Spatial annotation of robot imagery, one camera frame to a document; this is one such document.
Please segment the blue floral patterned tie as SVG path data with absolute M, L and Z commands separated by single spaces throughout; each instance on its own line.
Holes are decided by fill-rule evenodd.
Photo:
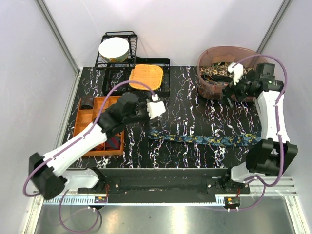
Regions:
M 167 140 L 179 143 L 192 143 L 222 147 L 246 147 L 257 144 L 261 140 L 261 133 L 244 133 L 233 136 L 187 136 L 166 134 L 157 130 L 149 132 L 148 137 L 153 140 Z

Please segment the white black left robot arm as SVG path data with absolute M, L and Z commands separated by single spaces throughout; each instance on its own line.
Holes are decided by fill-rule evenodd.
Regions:
M 141 123 L 151 127 L 151 120 L 166 111 L 158 95 L 141 98 L 135 93 L 124 93 L 106 110 L 100 110 L 97 117 L 78 135 L 58 148 L 29 157 L 29 176 L 46 200 L 55 198 L 66 190 L 87 190 L 100 193 L 106 190 L 106 177 L 97 168 L 69 171 L 69 167 L 95 147 L 106 143 L 128 124 Z

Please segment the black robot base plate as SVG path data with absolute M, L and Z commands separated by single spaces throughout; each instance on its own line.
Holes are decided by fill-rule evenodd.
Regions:
M 249 186 L 244 184 L 224 183 L 218 177 L 174 176 L 174 177 L 108 177 L 102 180 L 95 189 L 79 188 L 79 193 L 103 193 L 109 189 L 110 194 L 118 194 L 130 190 L 167 191 L 196 190 L 208 194 L 248 194 Z

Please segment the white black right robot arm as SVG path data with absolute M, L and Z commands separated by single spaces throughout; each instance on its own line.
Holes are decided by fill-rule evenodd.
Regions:
M 259 63 L 256 70 L 244 74 L 242 64 L 228 66 L 233 80 L 222 90 L 222 103 L 232 107 L 232 95 L 238 101 L 254 97 L 261 138 L 248 151 L 246 161 L 229 168 L 220 180 L 226 193 L 233 193 L 254 179 L 266 187 L 275 186 L 298 153 L 298 147 L 291 144 L 285 127 L 283 100 L 286 83 L 275 79 L 274 68 L 274 64 Z

